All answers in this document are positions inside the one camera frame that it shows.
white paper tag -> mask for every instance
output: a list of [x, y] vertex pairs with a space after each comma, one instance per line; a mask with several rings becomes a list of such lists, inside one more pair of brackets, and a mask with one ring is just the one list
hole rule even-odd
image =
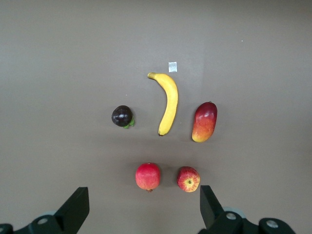
[[177, 65], [176, 62], [169, 62], [169, 72], [177, 72]]

red apple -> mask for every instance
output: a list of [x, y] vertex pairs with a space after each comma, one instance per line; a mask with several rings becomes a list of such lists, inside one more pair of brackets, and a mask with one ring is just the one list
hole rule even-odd
[[192, 132], [193, 141], [204, 142], [212, 136], [215, 130], [216, 116], [217, 108], [212, 102], [205, 102], [197, 108]]
[[144, 163], [136, 171], [136, 184], [149, 193], [155, 189], [160, 182], [160, 169], [154, 163]]
[[194, 192], [200, 183], [199, 173], [193, 167], [181, 167], [177, 176], [177, 184], [183, 191]]

screw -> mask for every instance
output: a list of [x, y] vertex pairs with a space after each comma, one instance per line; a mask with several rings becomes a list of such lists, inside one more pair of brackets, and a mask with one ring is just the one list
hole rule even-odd
[[38, 224], [40, 225], [40, 224], [44, 224], [44, 223], [46, 223], [48, 221], [48, 219], [47, 218], [42, 218], [42, 219], [40, 219], [39, 221], [38, 221]]
[[268, 220], [266, 223], [271, 228], [278, 228], [278, 224], [273, 220]]
[[230, 220], [235, 220], [236, 219], [236, 216], [233, 214], [233, 213], [227, 213], [226, 214], [226, 217]]

banana stem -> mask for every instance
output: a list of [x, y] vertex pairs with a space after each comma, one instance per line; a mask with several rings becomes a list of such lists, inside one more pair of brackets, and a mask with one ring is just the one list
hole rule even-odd
[[149, 74], [147, 74], [147, 77], [149, 79], [155, 79], [156, 73], [155, 72], [150, 72]]

yellow banana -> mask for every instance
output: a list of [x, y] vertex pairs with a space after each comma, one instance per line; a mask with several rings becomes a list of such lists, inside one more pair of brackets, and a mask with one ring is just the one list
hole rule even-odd
[[174, 122], [177, 108], [177, 87], [175, 81], [166, 74], [150, 72], [147, 77], [154, 79], [165, 90], [167, 95], [167, 107], [159, 125], [158, 134], [166, 135]]

